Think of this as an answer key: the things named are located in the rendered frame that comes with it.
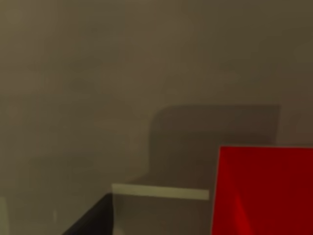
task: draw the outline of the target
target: dark object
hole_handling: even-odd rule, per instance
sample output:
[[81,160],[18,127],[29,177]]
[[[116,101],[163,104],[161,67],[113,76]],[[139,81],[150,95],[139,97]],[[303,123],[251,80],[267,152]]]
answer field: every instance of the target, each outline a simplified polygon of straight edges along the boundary
[[113,196],[105,195],[63,235],[112,235]]

